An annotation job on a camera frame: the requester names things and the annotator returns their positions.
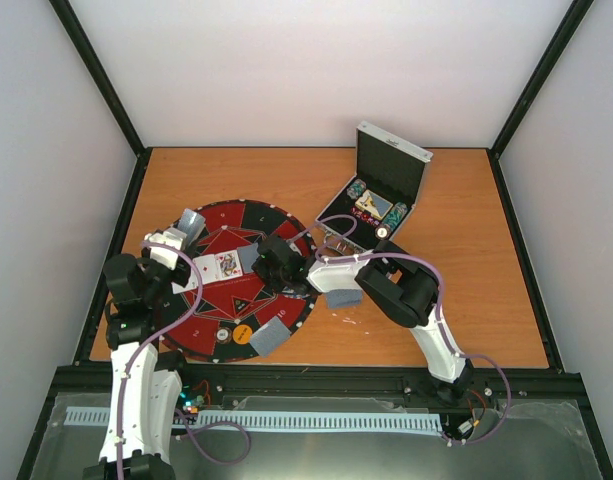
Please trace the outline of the two of clubs card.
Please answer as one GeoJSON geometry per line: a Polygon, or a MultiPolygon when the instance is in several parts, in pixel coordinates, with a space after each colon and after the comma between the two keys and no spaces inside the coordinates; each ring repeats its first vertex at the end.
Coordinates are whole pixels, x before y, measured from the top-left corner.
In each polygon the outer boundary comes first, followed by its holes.
{"type": "Polygon", "coordinates": [[[172,292],[177,295],[184,292],[192,291],[197,288],[197,280],[194,275],[191,275],[188,282],[184,285],[178,285],[176,283],[172,284],[172,292]]]}

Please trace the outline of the ace of diamonds card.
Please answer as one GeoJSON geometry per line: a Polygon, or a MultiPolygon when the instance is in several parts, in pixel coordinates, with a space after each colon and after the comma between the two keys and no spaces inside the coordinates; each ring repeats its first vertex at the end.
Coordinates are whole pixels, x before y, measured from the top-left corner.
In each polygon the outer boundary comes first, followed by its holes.
{"type": "Polygon", "coordinates": [[[200,273],[201,282],[203,285],[215,283],[220,280],[220,275],[217,267],[217,260],[214,255],[201,255],[193,259],[200,273]]]}

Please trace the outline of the grey card deck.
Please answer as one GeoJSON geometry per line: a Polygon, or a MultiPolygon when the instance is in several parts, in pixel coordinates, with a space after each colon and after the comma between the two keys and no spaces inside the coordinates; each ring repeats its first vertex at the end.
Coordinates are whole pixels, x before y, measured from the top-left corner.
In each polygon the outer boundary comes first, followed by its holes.
{"type": "Polygon", "coordinates": [[[197,211],[186,208],[178,223],[177,229],[185,235],[186,245],[197,240],[205,228],[205,218],[197,211]]]}

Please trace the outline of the grey playing cards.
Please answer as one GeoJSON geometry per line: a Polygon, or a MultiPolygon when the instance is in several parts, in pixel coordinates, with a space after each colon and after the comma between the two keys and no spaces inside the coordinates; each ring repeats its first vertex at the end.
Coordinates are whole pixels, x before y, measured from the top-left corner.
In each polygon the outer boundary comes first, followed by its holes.
{"type": "Polygon", "coordinates": [[[363,292],[356,289],[337,289],[325,294],[329,309],[343,309],[357,306],[362,302],[363,292]]]}

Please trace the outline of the orange black poker chip stack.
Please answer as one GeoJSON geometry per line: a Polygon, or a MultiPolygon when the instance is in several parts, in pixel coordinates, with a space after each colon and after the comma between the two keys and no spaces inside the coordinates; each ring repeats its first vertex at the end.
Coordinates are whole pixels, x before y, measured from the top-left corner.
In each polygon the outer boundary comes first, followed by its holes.
{"type": "Polygon", "coordinates": [[[215,334],[216,341],[219,344],[227,344],[232,339],[232,331],[229,328],[219,328],[215,334]]]}

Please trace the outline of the orange big blind button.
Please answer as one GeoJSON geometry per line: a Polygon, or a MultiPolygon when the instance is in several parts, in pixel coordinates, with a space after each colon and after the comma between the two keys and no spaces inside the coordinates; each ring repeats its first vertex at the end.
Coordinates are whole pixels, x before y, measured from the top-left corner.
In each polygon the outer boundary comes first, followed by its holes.
{"type": "Polygon", "coordinates": [[[237,325],[232,334],[232,340],[238,345],[246,345],[250,342],[253,329],[245,324],[237,325]]]}

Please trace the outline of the aluminium poker chip case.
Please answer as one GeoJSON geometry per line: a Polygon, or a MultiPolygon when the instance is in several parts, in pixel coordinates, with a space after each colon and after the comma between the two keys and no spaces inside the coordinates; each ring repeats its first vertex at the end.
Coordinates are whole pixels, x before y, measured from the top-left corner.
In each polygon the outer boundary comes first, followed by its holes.
{"type": "Polygon", "coordinates": [[[360,253],[390,240],[401,230],[420,198],[433,153],[367,121],[356,128],[355,173],[317,216],[324,231],[324,242],[338,254],[360,253]],[[390,201],[407,205],[406,217],[386,239],[376,237],[372,226],[351,214],[355,201],[346,190],[355,179],[390,201]]]}

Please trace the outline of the red black triangular button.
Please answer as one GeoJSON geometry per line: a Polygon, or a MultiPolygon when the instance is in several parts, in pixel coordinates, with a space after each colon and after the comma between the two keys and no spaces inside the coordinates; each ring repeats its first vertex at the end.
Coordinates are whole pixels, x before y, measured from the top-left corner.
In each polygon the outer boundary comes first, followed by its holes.
{"type": "Polygon", "coordinates": [[[246,300],[246,299],[242,299],[238,297],[232,298],[233,311],[236,315],[239,315],[243,311],[245,311],[249,307],[250,304],[251,304],[250,300],[246,300]]]}

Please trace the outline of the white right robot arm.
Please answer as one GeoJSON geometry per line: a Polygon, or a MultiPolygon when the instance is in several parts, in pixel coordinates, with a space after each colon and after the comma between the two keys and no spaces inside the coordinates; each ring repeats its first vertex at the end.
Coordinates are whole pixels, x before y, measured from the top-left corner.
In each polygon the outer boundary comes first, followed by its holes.
{"type": "Polygon", "coordinates": [[[369,297],[389,320],[412,333],[442,403],[457,405],[469,389],[473,365],[445,320],[441,274],[391,241],[352,256],[304,257],[273,234],[258,244],[252,270],[276,293],[344,291],[369,297]]]}

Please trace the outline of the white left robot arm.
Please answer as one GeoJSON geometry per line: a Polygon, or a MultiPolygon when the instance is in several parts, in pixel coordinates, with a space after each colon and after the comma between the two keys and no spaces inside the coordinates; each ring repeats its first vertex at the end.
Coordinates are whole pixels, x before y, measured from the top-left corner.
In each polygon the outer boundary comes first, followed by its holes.
{"type": "Polygon", "coordinates": [[[160,353],[163,296],[200,277],[191,253],[203,225],[146,236],[141,257],[118,254],[103,267],[111,294],[106,340],[111,350],[110,415],[97,464],[85,479],[172,479],[170,437],[176,405],[194,390],[180,352],[160,353]]]}

